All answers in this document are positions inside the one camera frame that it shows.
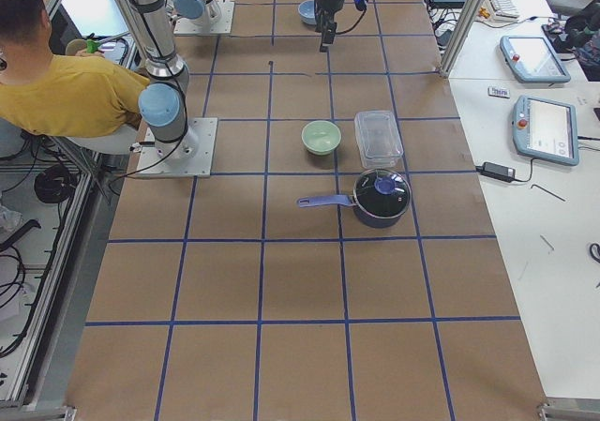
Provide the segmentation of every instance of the green bowl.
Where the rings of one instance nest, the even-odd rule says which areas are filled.
[[[341,132],[330,121],[312,121],[302,129],[302,143],[309,152],[317,156],[331,154],[340,141]]]

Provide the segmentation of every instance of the purple handle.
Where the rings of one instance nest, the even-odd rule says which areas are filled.
[[[350,196],[345,194],[333,194],[331,196],[313,196],[311,198],[300,198],[297,202],[299,207],[316,207],[319,205],[354,205]]]

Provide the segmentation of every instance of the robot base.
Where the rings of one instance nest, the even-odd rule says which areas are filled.
[[[232,0],[219,1],[221,7],[221,18],[210,28],[194,24],[192,21],[182,18],[175,24],[173,32],[177,37],[194,37],[202,35],[230,34],[233,24],[233,9],[235,3]]]
[[[210,177],[213,165],[213,154],[215,152],[215,139],[217,138],[217,118],[190,118],[189,127],[198,136],[196,154],[190,158],[169,160],[168,158],[157,166],[139,172],[141,178],[169,178],[169,177]],[[148,129],[145,141],[153,142],[154,135]],[[160,160],[157,149],[145,147],[140,153],[138,170],[153,165]]]

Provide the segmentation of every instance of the saucepan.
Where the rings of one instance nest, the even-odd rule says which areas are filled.
[[[389,170],[369,170],[360,174],[352,195],[334,194],[301,198],[299,207],[344,205],[369,227],[390,227],[398,222],[411,202],[411,189],[404,177]]]

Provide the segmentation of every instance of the keyboard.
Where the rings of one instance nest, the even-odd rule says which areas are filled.
[[[484,0],[484,8],[489,11],[492,21],[513,23],[520,17],[511,0]]]

